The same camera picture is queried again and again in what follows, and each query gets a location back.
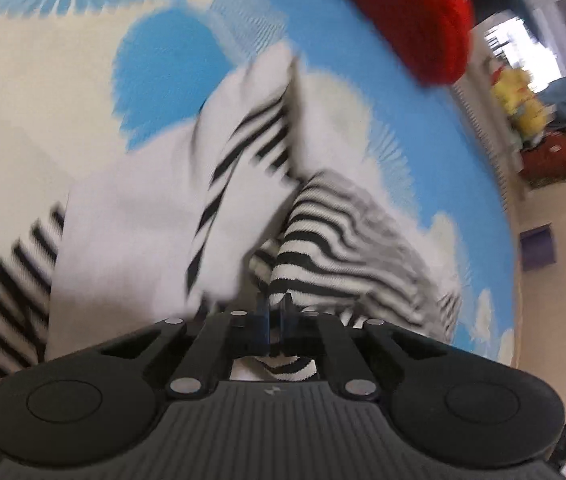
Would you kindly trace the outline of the black white striped garment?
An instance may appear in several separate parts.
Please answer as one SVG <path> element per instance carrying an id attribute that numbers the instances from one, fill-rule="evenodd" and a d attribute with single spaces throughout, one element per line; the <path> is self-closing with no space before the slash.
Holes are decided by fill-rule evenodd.
<path id="1" fill-rule="evenodd" d="M 449 341 L 456 266 L 391 206 L 358 99 L 338 92 L 278 42 L 198 114 L 75 183 L 0 259 L 0 380 L 258 296 Z"/>

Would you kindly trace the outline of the purple box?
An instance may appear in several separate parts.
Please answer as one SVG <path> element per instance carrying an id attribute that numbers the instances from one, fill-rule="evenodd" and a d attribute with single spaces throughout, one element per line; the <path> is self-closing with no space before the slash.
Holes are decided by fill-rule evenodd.
<path id="1" fill-rule="evenodd" d="M 522 269 L 535 271 L 556 263 L 556 244 L 550 223 L 520 234 Z"/>

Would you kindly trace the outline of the blue white fan-pattern bedsheet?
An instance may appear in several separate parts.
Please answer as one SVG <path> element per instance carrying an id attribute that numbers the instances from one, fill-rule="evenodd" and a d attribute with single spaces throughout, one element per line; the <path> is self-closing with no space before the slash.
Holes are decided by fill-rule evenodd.
<path id="1" fill-rule="evenodd" d="M 515 252 L 492 163 L 451 91 L 421 87 L 348 0 L 0 0 L 0 255 L 72 182 L 195 114 L 281 39 L 457 266 L 456 344 L 510 363 Z"/>

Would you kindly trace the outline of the yellow plush toys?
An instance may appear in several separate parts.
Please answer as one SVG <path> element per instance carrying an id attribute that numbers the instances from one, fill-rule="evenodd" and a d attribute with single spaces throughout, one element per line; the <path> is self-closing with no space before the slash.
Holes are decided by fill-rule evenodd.
<path id="1" fill-rule="evenodd" d="M 545 105 L 530 89 L 531 82 L 530 74 L 519 67 L 501 65 L 492 72 L 492 95 L 523 139 L 544 133 L 550 122 Z"/>

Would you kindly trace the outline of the red folded blanket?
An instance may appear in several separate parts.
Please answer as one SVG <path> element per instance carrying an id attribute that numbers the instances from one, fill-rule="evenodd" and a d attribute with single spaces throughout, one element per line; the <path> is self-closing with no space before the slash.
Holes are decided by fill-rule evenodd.
<path id="1" fill-rule="evenodd" d="M 351 0 L 420 84 L 448 86 L 466 71 L 474 15 L 469 0 Z"/>

